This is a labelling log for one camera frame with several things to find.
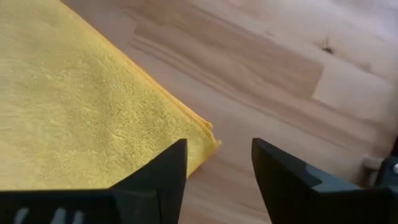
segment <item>yellow microfiber towel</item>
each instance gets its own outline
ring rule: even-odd
[[[0,189],[110,187],[211,124],[56,0],[0,1]]]

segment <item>wooden floor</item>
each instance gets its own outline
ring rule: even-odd
[[[391,150],[395,0],[65,3],[214,124],[223,145],[189,178],[180,223],[270,223],[253,137],[354,182]]]

